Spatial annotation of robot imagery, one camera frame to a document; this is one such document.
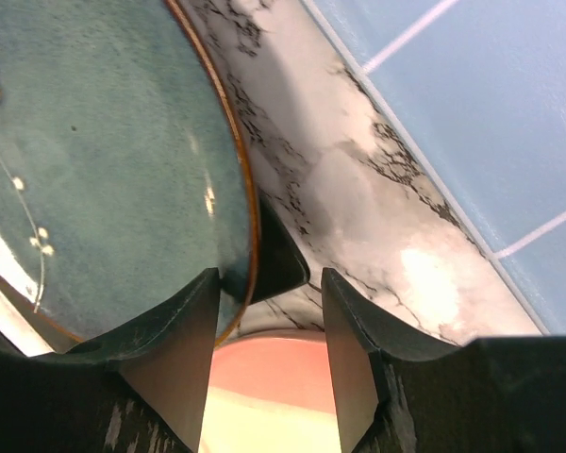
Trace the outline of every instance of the black corner of object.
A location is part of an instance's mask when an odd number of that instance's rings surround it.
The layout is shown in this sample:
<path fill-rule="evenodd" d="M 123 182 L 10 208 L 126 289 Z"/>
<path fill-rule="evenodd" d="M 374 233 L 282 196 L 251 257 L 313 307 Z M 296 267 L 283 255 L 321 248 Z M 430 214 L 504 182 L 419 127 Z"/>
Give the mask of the black corner of object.
<path fill-rule="evenodd" d="M 342 452 L 566 451 L 566 337 L 458 347 L 323 274 Z"/>
<path fill-rule="evenodd" d="M 261 240 L 252 303 L 294 290 L 310 280 L 304 256 L 264 192 L 259 193 Z"/>
<path fill-rule="evenodd" d="M 28 359 L 0 344 L 0 453 L 196 451 L 219 300 L 218 272 L 207 269 L 170 300 L 68 354 Z M 190 387 L 187 399 L 176 401 L 184 436 L 136 386 L 149 379 L 150 388 L 167 389 L 178 377 L 161 374 L 166 360 L 173 372 L 187 371 L 178 379 Z"/>

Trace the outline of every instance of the plate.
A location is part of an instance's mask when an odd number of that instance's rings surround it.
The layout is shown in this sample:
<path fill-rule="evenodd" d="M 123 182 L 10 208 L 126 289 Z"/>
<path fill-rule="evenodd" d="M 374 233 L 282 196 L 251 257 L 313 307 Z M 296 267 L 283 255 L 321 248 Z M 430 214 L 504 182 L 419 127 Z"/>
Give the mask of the plate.
<path fill-rule="evenodd" d="M 258 205 L 220 78 L 174 0 L 0 2 L 0 276 L 77 339 L 207 267 L 220 340 L 251 298 Z"/>

